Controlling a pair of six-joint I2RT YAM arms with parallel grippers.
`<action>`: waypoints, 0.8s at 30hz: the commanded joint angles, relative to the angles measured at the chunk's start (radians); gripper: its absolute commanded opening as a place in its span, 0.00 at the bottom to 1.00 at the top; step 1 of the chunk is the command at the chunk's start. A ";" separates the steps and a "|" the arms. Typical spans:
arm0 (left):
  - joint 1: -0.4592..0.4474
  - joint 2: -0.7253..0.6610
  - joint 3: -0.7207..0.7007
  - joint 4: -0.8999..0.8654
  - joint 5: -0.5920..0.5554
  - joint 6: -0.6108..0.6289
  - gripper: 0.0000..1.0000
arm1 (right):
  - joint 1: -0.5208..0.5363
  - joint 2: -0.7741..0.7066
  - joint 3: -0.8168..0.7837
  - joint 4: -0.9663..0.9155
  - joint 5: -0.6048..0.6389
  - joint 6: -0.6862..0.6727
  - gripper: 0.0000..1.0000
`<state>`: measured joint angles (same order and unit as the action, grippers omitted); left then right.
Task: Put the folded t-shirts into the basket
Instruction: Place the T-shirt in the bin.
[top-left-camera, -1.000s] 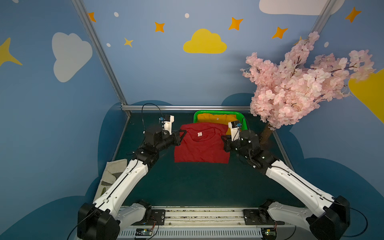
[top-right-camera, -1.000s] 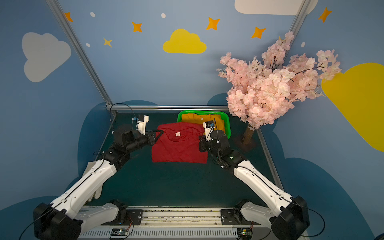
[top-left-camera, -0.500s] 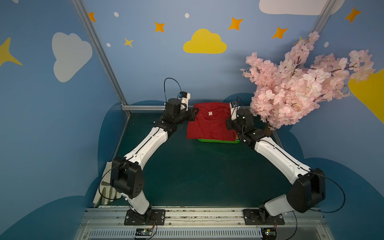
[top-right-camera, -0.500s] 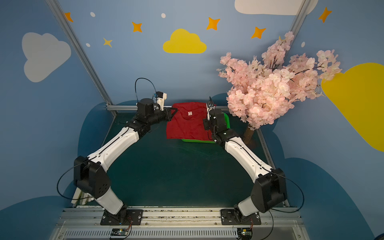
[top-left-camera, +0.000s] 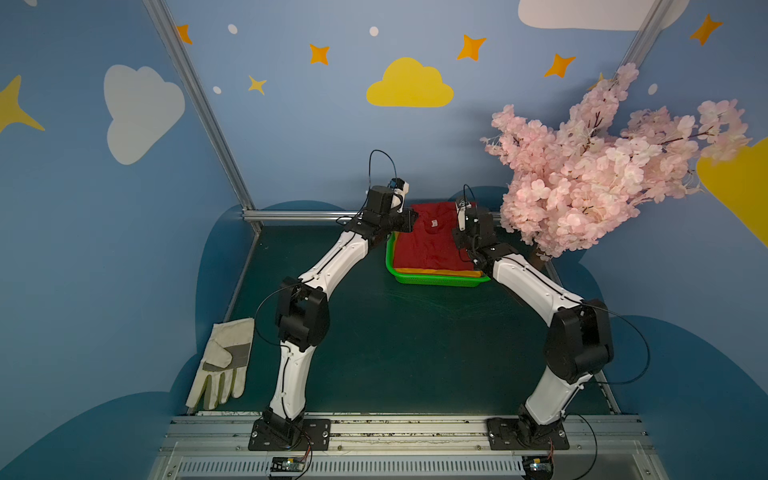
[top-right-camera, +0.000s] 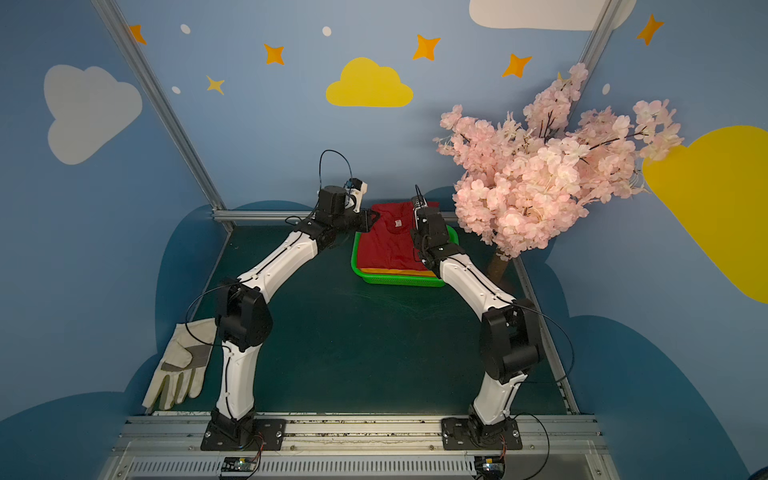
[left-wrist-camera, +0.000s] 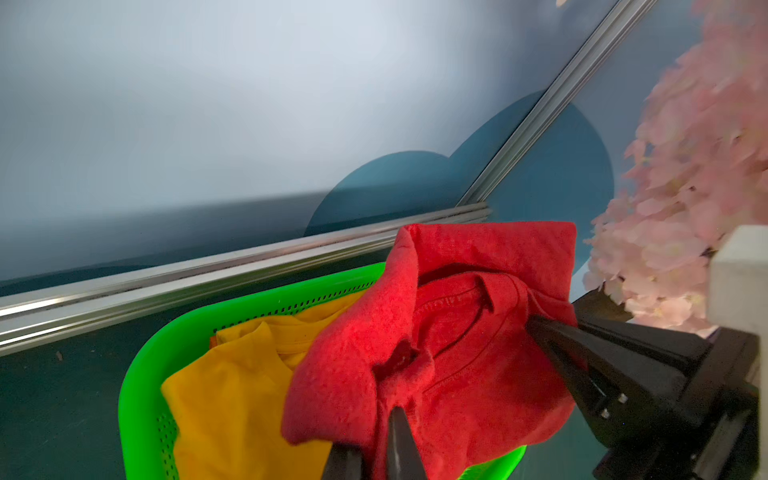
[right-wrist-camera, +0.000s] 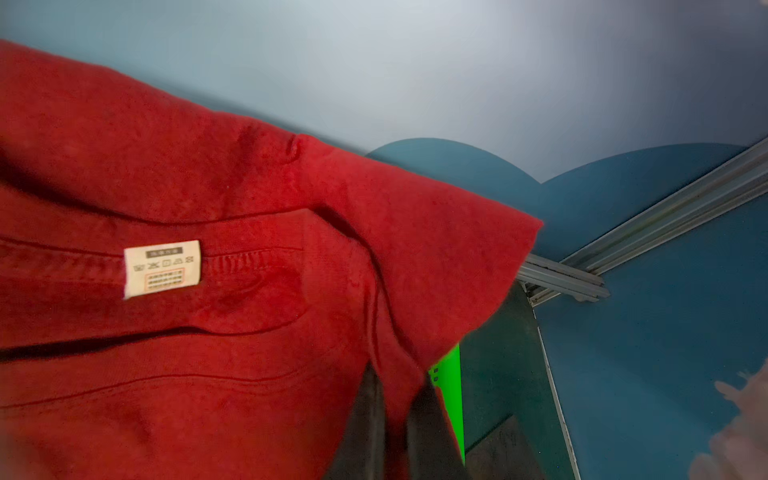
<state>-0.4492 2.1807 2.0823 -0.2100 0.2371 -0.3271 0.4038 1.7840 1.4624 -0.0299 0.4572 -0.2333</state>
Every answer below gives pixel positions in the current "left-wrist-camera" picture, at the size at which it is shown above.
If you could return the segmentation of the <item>dark red t-shirt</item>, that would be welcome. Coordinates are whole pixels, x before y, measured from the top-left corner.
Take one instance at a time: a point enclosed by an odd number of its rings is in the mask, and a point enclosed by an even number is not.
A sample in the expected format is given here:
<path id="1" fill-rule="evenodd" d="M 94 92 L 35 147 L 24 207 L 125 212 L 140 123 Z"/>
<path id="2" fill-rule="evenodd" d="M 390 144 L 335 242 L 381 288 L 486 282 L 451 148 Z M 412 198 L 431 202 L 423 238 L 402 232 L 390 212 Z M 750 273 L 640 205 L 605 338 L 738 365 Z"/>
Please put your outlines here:
<path id="1" fill-rule="evenodd" d="M 403 227 L 379 280 L 297 367 L 284 439 L 356 446 L 372 479 L 396 408 L 431 479 L 549 440 L 575 403 L 525 326 L 576 324 L 576 239 L 570 222 Z"/>

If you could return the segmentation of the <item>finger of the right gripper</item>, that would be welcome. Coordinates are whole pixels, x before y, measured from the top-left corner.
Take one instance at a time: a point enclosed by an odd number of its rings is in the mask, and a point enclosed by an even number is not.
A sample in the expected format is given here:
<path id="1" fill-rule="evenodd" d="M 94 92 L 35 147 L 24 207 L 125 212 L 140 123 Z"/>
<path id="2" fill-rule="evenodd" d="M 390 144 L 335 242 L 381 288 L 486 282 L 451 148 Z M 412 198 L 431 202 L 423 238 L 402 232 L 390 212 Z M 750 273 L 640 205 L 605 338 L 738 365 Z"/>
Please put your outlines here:
<path id="1" fill-rule="evenodd" d="M 527 333 L 563 379 L 596 439 L 641 444 L 690 430 L 679 400 L 690 360 L 655 360 L 576 326 L 535 316 Z"/>
<path id="2" fill-rule="evenodd" d="M 579 329 L 655 360 L 700 360 L 711 348 L 701 337 L 627 322 L 581 316 Z"/>

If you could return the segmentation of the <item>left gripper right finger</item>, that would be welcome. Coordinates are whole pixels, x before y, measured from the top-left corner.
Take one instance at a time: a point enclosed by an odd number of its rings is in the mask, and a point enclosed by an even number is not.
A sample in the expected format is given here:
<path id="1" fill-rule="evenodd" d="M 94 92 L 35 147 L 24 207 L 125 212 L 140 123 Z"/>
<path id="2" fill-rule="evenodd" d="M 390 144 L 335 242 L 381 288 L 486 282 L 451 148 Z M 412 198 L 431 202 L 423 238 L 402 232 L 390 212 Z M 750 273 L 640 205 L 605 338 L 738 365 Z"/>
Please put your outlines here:
<path id="1" fill-rule="evenodd" d="M 388 480 L 427 480 L 407 415 L 395 407 L 388 419 L 386 474 Z"/>

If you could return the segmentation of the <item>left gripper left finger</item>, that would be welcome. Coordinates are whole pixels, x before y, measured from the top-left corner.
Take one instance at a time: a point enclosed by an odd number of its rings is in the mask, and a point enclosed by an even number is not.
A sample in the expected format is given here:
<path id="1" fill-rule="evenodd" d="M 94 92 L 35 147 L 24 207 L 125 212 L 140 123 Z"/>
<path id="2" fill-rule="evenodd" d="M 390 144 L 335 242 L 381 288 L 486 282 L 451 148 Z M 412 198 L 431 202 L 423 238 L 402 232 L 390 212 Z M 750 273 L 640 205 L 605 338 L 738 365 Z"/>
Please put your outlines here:
<path id="1" fill-rule="evenodd" d="M 358 447 L 334 443 L 323 473 L 322 480 L 362 480 L 364 459 Z"/>

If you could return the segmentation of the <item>yellow t-shirt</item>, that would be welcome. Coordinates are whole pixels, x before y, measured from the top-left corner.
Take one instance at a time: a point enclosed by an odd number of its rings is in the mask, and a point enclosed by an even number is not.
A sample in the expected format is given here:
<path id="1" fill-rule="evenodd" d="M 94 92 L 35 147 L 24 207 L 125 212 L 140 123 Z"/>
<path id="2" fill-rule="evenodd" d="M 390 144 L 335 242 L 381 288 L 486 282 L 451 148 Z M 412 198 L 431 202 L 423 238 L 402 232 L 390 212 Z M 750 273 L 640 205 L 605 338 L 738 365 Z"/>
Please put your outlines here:
<path id="1" fill-rule="evenodd" d="M 173 455 L 180 478 L 321 477 L 331 445 L 288 444 L 280 433 L 284 402 L 317 335 L 360 296 L 224 329 L 206 354 L 164 381 L 178 429 Z"/>

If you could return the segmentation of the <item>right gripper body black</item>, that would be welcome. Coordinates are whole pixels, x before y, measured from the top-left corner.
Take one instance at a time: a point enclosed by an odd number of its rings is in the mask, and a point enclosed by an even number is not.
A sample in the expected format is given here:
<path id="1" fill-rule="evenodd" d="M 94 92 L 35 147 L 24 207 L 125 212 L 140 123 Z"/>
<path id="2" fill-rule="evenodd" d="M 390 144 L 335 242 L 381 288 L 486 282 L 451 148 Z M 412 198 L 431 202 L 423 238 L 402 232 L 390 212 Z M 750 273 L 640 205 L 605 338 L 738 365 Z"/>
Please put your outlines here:
<path id="1" fill-rule="evenodd" d="M 758 358 L 755 335 L 719 329 L 711 348 L 690 360 L 679 400 L 690 430 L 641 444 L 606 447 L 598 479 L 749 479 L 758 460 L 759 393 L 747 379 Z"/>

